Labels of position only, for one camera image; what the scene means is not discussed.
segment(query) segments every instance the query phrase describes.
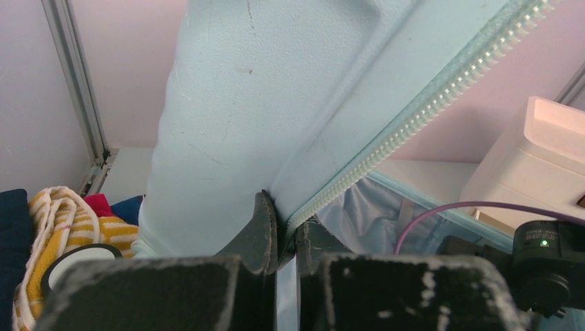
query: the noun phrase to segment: white wall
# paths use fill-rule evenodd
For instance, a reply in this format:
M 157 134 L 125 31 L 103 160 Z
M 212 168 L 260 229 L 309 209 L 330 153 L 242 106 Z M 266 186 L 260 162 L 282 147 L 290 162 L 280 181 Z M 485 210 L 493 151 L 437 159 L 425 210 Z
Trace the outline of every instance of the white wall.
M 0 1 L 0 191 L 78 190 L 89 168 L 43 5 Z
M 554 100 L 585 61 L 585 1 L 565 0 L 391 159 L 479 163 L 531 95 Z
M 106 141 L 154 147 L 186 0 L 71 0 Z

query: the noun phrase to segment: blue cloth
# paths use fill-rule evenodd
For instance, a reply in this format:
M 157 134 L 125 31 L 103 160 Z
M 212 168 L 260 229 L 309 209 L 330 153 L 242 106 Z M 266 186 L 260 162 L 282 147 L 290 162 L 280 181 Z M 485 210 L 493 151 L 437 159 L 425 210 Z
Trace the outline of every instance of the blue cloth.
M 26 191 L 0 193 L 0 330 L 12 328 L 14 291 L 24 278 L 33 241 Z
M 116 203 L 112 206 L 112 213 L 128 224 L 138 225 L 138 211 L 140 211 L 143 199 L 144 197 L 139 195 Z

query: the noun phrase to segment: zipper teeth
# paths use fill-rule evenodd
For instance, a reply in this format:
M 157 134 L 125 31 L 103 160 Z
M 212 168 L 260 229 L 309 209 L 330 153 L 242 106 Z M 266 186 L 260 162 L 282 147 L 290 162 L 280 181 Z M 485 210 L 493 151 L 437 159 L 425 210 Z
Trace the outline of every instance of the zipper teeth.
M 414 136 L 415 133 L 427 126 L 440 112 L 445 110 L 454 100 L 484 76 L 498 60 L 506 56 L 506 53 L 512 50 L 513 46 L 528 34 L 529 30 L 533 29 L 539 21 L 545 18 L 547 12 L 551 12 L 554 9 L 555 7 L 550 0 L 538 0 L 521 10 L 516 20 L 512 20 L 507 29 L 494 38 L 483 51 L 478 52 L 475 60 L 471 61 L 465 70 L 462 70 L 449 83 L 443 85 L 435 97 L 431 98 L 424 107 L 407 119 L 402 127 L 386 136 L 382 143 L 365 159 L 362 159 L 353 169 L 349 170 L 323 192 L 318 193 L 312 201 L 292 215 L 287 224 L 286 237 L 288 239 L 284 247 L 287 248 L 290 245 L 296 227 L 343 194 L 349 187 L 374 169 L 378 163 L 382 162 Z M 289 254 L 285 249 L 281 253 L 279 261 L 283 261 Z

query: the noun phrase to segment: white box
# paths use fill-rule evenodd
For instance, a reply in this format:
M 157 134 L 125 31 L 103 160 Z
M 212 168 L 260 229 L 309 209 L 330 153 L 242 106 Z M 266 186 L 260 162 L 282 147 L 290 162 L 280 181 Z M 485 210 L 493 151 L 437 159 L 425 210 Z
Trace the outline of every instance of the white box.
M 505 129 L 469 182 L 460 201 L 500 201 L 585 218 L 585 112 L 531 97 Z M 516 229 L 547 219 L 499 208 L 478 210 Z

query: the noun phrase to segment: zipper tape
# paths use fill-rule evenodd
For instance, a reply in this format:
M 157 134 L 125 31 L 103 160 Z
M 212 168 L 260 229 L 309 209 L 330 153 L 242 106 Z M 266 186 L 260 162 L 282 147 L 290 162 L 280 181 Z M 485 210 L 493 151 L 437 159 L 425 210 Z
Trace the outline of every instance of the zipper tape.
M 294 256 L 295 230 L 427 126 L 563 0 L 510 0 L 348 165 L 287 221 L 279 266 Z

